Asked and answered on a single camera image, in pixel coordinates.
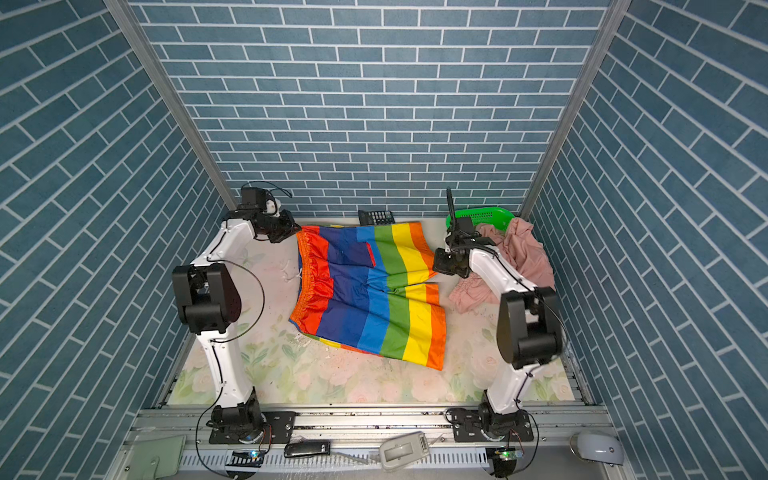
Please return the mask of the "green plastic basket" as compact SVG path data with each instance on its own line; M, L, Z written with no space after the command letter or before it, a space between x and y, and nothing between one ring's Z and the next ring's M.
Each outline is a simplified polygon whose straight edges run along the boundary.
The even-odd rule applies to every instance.
M501 207L481 207L455 211L456 218L470 218L475 226L480 224L492 225L497 230L505 232L515 215Z

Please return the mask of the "rainbow striped shorts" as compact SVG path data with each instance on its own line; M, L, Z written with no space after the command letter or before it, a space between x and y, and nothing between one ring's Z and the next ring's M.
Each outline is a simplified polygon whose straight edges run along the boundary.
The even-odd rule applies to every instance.
M302 334L442 370L446 314L421 223L305 226L296 239L301 284L290 321Z

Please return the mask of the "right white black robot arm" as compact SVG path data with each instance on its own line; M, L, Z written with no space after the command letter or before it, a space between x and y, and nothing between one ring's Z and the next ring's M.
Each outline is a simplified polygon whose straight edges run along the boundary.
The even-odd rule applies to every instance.
M537 371L564 349L555 291L526 279L478 233L448 233L445 246L436 250L433 269L462 278L475 273L499 298L496 343L505 365L486 390L479 411L488 424L511 420L523 410L522 397Z

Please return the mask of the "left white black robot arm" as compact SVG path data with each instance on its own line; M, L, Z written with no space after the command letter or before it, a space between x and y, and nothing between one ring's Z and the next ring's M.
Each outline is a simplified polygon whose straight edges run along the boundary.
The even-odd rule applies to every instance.
M250 271L236 263L234 256L252 240L280 243L300 230L287 210L274 214L236 210L221 223L201 254L191 263L173 268L180 321L202 345L217 389L213 423L262 422L255 387L246 376L238 345L236 323L243 303L230 269Z

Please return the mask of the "pink shorts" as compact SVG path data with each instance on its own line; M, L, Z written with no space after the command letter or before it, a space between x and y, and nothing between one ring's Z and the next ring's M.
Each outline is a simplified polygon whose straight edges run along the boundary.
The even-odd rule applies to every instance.
M552 266L543 245L533 236L531 223L513 218L505 231L488 223L477 223L475 228L482 236L490 238L502 257L527 280L540 287L555 288ZM499 297L474 272L459 281L448 299L458 313L474 310L483 303L499 304Z

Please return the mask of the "black calculator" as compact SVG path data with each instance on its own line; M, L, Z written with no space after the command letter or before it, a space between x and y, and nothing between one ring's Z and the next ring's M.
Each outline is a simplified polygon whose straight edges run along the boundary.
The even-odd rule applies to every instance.
M391 225L396 222L390 210L359 210L358 220L361 226Z

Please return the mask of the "grey plastic clip device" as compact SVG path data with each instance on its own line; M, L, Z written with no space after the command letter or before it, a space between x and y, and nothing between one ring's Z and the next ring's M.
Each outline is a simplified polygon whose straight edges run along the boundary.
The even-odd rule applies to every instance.
M423 432L401 435L385 441L379 447L379 460L387 472L417 463L430 454L430 445Z

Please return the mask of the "right green circuit board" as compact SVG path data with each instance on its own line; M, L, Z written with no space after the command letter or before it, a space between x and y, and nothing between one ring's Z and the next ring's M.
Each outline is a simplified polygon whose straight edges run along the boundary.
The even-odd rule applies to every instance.
M486 454L492 464L516 463L523 456L523 452L513 447L489 447Z

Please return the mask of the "green circuit board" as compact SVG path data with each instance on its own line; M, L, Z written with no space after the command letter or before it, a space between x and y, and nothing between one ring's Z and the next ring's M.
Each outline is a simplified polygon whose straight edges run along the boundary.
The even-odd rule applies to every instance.
M227 470L237 468L260 468L264 462L264 453L257 450L234 451L226 464Z
M489 447L486 454L492 464L516 463L523 456L523 452L513 447Z

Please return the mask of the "left green circuit board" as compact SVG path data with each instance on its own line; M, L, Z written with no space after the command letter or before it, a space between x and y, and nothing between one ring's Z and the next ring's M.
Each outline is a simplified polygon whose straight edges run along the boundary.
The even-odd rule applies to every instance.
M264 462L264 453L257 450L234 451L226 464L227 470L237 468L260 468Z

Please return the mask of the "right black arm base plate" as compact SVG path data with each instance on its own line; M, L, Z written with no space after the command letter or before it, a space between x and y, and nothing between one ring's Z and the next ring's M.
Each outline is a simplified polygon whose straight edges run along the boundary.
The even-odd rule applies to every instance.
M447 409L444 417L457 443L530 442L535 438L532 420L522 410L500 415L454 407Z

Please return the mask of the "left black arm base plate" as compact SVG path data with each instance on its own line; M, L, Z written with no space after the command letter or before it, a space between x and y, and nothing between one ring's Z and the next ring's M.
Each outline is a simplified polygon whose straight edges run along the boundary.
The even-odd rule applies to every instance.
M210 444L227 445L266 445L287 444L291 441L297 417L295 411L267 411L255 422L243 424L216 425L212 420L206 422L211 428Z

